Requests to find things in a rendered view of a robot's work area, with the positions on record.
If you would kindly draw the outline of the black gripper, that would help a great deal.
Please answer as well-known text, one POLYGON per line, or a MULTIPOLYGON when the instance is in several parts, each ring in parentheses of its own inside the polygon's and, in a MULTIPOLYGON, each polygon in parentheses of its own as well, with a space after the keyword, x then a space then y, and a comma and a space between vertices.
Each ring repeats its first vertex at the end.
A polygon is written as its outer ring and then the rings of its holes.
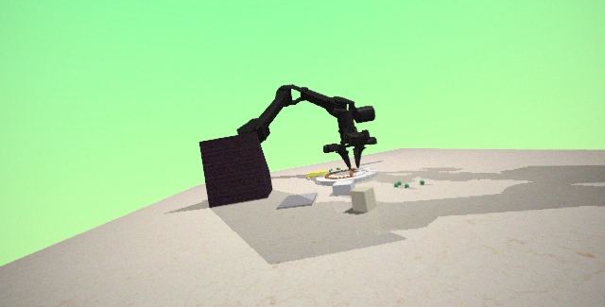
MULTIPOLYGON (((331 153, 331 152, 338 153, 340 155, 340 157, 345 161, 346 165, 348 166, 348 168, 350 170, 352 170, 352 167, 351 167, 350 158, 349 158, 349 150, 347 150, 346 148, 352 147, 352 145, 350 145, 350 144, 345 145, 344 141, 343 141, 343 136, 344 136, 344 130, 346 131, 346 129, 348 129, 349 132, 353 132, 354 128, 357 128, 354 126, 354 124, 338 127, 338 132, 339 132, 340 140, 341 140, 340 145, 338 145, 336 143, 336 144, 329 144, 329 145, 323 146, 323 153, 331 153)), ((371 137, 369 140, 366 140, 365 145, 377 145, 377 144, 378 144, 377 139, 375 137, 371 137)), ((365 145, 358 145, 353 148, 354 160, 355 160, 355 164, 356 164, 357 168, 359 168, 359 165, 360 165, 362 152, 364 151, 365 148, 367 148, 367 147, 365 147, 365 145)))

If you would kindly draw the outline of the beige cube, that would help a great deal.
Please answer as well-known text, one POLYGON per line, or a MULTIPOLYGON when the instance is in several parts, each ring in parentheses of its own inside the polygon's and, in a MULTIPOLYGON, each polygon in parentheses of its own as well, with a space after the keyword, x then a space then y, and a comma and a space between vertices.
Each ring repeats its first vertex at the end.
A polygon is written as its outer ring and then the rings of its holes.
POLYGON ((367 213, 376 207, 374 187, 357 187, 350 193, 354 211, 367 213))

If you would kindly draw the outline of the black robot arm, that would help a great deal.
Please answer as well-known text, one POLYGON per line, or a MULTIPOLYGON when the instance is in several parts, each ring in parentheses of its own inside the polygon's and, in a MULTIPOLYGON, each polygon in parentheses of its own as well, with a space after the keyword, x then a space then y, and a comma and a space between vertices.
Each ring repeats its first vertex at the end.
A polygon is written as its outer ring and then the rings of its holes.
MULTIPOLYGON (((269 136, 269 125, 275 119, 281 109, 283 107, 296 105, 301 101, 308 101, 317 106, 325 108, 329 114, 336 117, 339 127, 354 124, 354 121, 357 124, 374 121, 376 117, 375 108, 372 105, 357 108, 355 106, 355 101, 345 97, 330 97, 309 90, 307 87, 299 87, 294 84, 287 84, 282 85, 277 89, 274 100, 258 118, 251 118, 249 122, 238 128, 236 132, 239 135, 256 131, 261 144, 269 136), (300 92, 301 96, 295 100, 292 100, 291 89, 300 92), (347 104, 349 104, 348 110, 347 104)), ((371 135, 368 129, 364 129, 361 132, 358 132, 357 128, 354 128, 353 132, 349 132, 348 129, 346 129, 346 131, 344 130, 343 141, 345 145, 365 145, 366 140, 369 140, 370 138, 371 135)))

